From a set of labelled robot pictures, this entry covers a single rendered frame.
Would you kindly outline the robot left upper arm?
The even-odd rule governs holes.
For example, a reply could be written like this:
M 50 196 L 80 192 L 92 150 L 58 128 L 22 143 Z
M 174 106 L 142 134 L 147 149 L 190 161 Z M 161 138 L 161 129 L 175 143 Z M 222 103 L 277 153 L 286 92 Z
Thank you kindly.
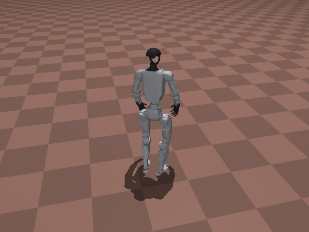
M 138 70 L 135 72 L 134 76 L 134 83 L 133 83 L 133 93 L 135 94 L 140 94 L 141 93 L 141 89 L 139 88 L 140 86 L 140 83 L 141 83 L 141 73 L 142 73 L 142 70 Z

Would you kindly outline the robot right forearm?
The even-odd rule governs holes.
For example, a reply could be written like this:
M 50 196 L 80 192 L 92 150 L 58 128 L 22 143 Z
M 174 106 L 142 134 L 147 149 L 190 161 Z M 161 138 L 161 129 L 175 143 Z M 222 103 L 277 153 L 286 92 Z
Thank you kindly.
M 178 91 L 178 90 L 177 90 Z M 175 106 L 177 106 L 178 104 L 181 104 L 180 103 L 180 95 L 179 95 L 179 92 L 178 92 L 178 95 L 173 97 L 173 100 L 174 100 L 174 104 Z

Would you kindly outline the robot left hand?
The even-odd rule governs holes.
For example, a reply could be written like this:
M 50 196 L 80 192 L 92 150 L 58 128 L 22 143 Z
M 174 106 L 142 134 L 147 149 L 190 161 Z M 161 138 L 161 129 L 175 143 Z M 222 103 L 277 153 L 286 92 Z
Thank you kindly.
M 137 106 L 139 106 L 139 110 L 141 111 L 142 109 L 146 109 L 146 107 L 144 106 L 144 105 L 147 105 L 147 104 L 145 104 L 145 103 L 142 103 L 141 102 L 141 104 L 139 105 L 139 103 L 138 102 L 136 102 L 136 104 L 137 104 Z

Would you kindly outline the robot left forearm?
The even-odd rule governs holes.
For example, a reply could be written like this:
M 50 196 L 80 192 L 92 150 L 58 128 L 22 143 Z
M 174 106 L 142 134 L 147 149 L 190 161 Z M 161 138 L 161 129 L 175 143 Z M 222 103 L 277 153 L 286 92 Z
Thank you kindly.
M 134 98 L 135 98 L 135 103 L 136 102 L 138 102 L 139 103 L 139 105 L 141 104 L 141 97 L 140 97 L 140 94 L 135 94 L 135 93 L 133 93 L 132 92 L 132 94 L 133 94 L 133 96 L 134 96 Z

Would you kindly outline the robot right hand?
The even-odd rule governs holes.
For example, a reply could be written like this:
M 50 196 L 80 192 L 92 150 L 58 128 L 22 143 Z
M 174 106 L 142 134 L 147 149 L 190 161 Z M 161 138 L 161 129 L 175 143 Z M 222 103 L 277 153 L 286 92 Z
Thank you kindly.
M 176 116 L 176 115 L 178 114 L 180 104 L 178 104 L 177 106 L 175 106 L 175 104 L 174 104 L 173 106 L 171 106 L 171 108 L 172 108 L 172 107 L 174 107 L 173 110 L 172 110 L 172 111 L 174 111 L 174 112 L 173 112 L 174 114 L 173 114 L 173 113 L 171 113 L 171 114 L 173 114 L 173 115 Z M 172 112 L 172 111 L 170 111 L 170 112 Z

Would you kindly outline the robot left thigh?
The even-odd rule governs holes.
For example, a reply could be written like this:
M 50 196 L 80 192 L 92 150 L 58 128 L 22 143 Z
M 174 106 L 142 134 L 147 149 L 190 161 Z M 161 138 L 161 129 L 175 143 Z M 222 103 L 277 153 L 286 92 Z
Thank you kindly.
M 142 127 L 142 132 L 144 136 L 144 144 L 148 145 L 151 143 L 150 137 L 150 119 L 146 118 L 146 109 L 142 109 L 138 114 L 138 119 L 140 120 L 140 125 Z

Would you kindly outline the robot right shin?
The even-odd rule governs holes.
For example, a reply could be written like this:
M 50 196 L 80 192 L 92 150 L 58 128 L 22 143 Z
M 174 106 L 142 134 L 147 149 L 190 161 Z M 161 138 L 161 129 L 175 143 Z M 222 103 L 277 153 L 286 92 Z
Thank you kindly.
M 163 150 L 160 149 L 158 152 L 158 161 L 159 161 L 158 172 L 160 171 L 160 174 L 163 172 L 163 168 L 167 160 L 168 153 L 169 153 L 169 143 L 166 143 L 164 145 L 164 149 Z

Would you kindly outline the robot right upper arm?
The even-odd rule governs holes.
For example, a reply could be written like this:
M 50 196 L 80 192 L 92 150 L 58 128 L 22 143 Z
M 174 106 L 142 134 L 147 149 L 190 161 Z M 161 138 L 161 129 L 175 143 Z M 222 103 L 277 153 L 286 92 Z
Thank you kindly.
M 168 82 L 169 88 L 171 89 L 170 94 L 172 97 L 178 95 L 178 91 L 176 89 L 176 83 L 174 80 L 174 74 L 171 71 L 163 71 L 162 72 L 164 79 Z

